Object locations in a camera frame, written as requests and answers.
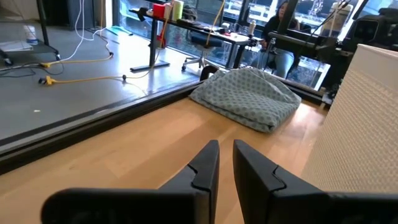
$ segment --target blue patterned cloth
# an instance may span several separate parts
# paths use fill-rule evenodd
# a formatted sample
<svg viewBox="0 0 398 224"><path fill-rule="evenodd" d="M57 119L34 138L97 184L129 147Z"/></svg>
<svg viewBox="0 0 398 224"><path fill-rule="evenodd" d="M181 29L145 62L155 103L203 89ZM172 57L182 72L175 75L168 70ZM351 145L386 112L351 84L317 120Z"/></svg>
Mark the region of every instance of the blue patterned cloth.
<svg viewBox="0 0 398 224"><path fill-rule="evenodd" d="M257 131L271 133L300 105L301 98L256 68L218 70L190 98Z"/></svg>

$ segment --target wooden floor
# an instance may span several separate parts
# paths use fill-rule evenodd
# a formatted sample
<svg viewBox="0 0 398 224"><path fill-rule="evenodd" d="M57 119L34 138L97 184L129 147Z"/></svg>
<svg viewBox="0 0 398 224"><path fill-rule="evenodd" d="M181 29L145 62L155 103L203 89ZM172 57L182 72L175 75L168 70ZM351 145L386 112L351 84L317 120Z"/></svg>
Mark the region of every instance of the wooden floor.
<svg viewBox="0 0 398 224"><path fill-rule="evenodd" d="M181 100L0 176L0 223L40 223L44 200L68 187L156 189L210 139L217 139L221 148L216 223L243 223L233 177L233 140L246 141L300 175L325 114L301 104L275 133L263 134Z"/></svg>

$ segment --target person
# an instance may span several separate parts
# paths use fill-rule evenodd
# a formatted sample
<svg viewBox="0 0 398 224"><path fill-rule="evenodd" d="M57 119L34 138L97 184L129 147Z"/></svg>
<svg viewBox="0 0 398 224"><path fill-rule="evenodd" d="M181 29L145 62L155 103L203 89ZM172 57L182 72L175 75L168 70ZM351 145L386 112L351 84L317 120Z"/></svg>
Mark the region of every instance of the person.
<svg viewBox="0 0 398 224"><path fill-rule="evenodd" d="M287 7L287 1L284 1L278 8L277 14L271 17L268 23L265 25L264 30L262 31L262 40L259 41L261 44L261 51L254 56L254 59L251 62L251 66L263 69L269 63L275 62L276 65L276 75L281 78L286 78L287 72L291 68L294 63L294 54L292 52L288 52L282 49L275 49L273 52L270 52L270 49L267 49L271 38L268 36L268 33L271 31L276 31L278 29L279 23L281 22L285 10ZM292 18L289 29L299 30L299 22L294 17Z"/></svg>

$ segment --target floor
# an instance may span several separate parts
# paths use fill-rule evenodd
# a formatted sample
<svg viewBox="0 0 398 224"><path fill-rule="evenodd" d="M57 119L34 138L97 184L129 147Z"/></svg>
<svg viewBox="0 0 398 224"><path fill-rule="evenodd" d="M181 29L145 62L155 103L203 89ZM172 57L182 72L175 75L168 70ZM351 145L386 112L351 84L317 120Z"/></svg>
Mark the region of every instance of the floor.
<svg viewBox="0 0 398 224"><path fill-rule="evenodd" d="M221 149L216 223L243 223L233 140L300 176L325 116L302 103L273 134L263 134L184 99L0 176L0 223L40 223L44 200L69 187L156 189L210 139Z"/></svg>
<svg viewBox="0 0 398 224"><path fill-rule="evenodd" d="M2 23L2 28L7 32L0 32L0 42L24 39L23 24ZM36 27L38 38L42 38L40 27ZM74 31L66 27L48 27L50 44L60 51L62 58L71 55L79 43L80 38ZM104 32L109 38L109 48L114 52L114 58L105 62L65 64L65 71L56 80L74 80L82 78L95 78L103 76L141 77L146 72L131 73L131 67L147 65L149 61L149 41L138 36L115 36ZM92 33L85 32L87 38ZM94 41L84 41L78 49L74 60L92 60L106 58L108 53L105 42L99 37ZM121 80L98 80L94 82L81 82L65 85L43 86L37 81L48 74L41 70L34 70L36 75L24 78L4 78L0 75L0 153L6 150L8 144L13 142L16 134L25 133L39 127L61 121L84 112L97 108L104 113L104 106L116 102L134 101L136 99L170 91L187 83L198 82L197 65L192 65L186 72L181 72L185 55L174 50L160 51L159 60L171 62L170 67L158 68L142 78L129 79L127 83ZM27 62L51 62L55 60L54 54L20 55L12 58L16 64ZM53 65L50 72L62 71L62 65ZM16 70L8 73L10 76L30 74L31 71Z"/></svg>

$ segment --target black desk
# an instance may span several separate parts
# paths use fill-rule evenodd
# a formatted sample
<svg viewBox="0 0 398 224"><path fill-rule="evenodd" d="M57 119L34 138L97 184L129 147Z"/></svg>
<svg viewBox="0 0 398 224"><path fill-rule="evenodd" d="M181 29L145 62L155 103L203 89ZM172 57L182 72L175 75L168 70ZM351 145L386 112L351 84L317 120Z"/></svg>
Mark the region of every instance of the black desk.
<svg viewBox="0 0 398 224"><path fill-rule="evenodd" d="M130 9L130 12L136 13L136 14L140 14L139 11L137 9ZM145 65L145 66L140 66L140 67L134 67L134 68L130 68L131 72L140 72L142 70L148 70L150 69L153 65L154 68L159 68L159 67L164 67L164 66L169 66L170 63L167 62L158 62L155 63L155 55L156 55L156 46L155 43L156 42L156 35L157 35L157 21L162 21L165 22L164 18L158 18L158 17L154 17L154 16L148 16L147 14L143 15L145 17L151 18L152 19L152 29L151 29L151 34L150 34L150 55L149 55L149 65ZM173 25L173 26L177 26L183 29L187 29L190 31L195 31L201 34L205 34L208 35L209 33L207 31L201 30L201 29L197 29L194 27L190 27L190 26L185 26L185 25L181 25L175 21L172 20L168 20L167 21L167 25ZM229 53L229 57L228 57L228 61L226 64L226 67L229 68L231 67L231 62L232 62L232 57L233 54L235 53L235 48L236 46L239 46L239 49L236 53L235 56L235 60L234 60L234 65L233 68L238 68L239 64L241 63L241 59L242 59L242 55L244 52L244 48L247 44L249 44L251 42L251 40L249 39L249 37L244 36L244 35L240 35L240 34L236 34L236 36L233 37L229 37L226 35L222 35L219 33L212 33L211 34L212 37L220 39L222 41L231 43L231 52Z"/></svg>

